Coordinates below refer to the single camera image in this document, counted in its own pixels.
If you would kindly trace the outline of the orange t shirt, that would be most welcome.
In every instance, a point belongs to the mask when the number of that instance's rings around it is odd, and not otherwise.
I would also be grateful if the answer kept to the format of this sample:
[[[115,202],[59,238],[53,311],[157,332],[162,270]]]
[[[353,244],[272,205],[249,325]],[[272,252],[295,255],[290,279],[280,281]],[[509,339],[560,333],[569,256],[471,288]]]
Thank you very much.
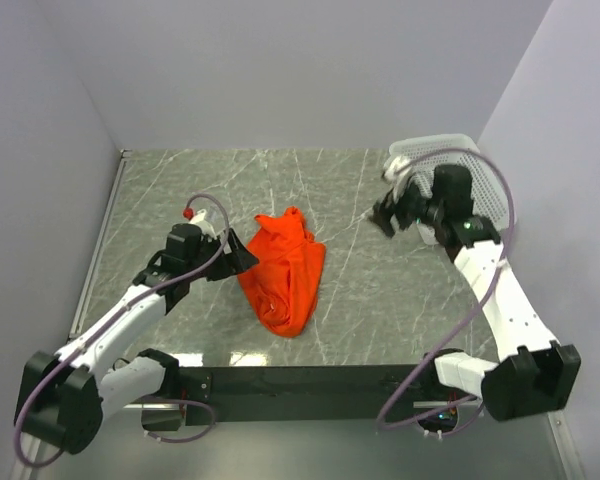
[[[260,323],[285,338],[299,336],[318,302],[326,246],[315,240],[303,212],[291,206],[277,217],[254,217],[259,230],[248,251],[258,264],[238,276]]]

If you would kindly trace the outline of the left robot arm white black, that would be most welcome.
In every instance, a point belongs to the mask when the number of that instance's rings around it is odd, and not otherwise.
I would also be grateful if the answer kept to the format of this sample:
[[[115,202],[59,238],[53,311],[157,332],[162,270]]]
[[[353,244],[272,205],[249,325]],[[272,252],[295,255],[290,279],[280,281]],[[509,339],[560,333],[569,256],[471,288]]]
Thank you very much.
[[[172,227],[157,251],[114,307],[89,330],[53,354],[36,352],[25,364],[14,427],[77,454],[103,421],[143,398],[180,401],[179,362],[146,349],[127,365],[115,362],[148,327],[166,317],[192,282],[224,280],[258,263],[232,229],[216,234],[205,223]]]

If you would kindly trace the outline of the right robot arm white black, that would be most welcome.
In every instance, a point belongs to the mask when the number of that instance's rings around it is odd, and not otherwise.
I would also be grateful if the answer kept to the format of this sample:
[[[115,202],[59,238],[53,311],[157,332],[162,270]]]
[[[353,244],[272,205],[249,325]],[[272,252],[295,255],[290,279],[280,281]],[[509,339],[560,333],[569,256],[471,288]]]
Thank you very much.
[[[543,323],[508,262],[508,239],[488,217],[476,213],[471,171],[460,164],[436,166],[429,196],[421,193],[411,166],[399,160],[385,166],[383,178],[392,188],[375,203],[371,221],[388,237],[413,223],[434,230],[438,244],[478,300],[452,332],[458,334],[478,313],[484,314],[498,360],[451,351],[442,340],[389,397],[378,414],[378,426],[391,428],[388,413],[427,367],[440,385],[481,400],[497,421],[564,409],[581,356],[574,345],[561,344]]]

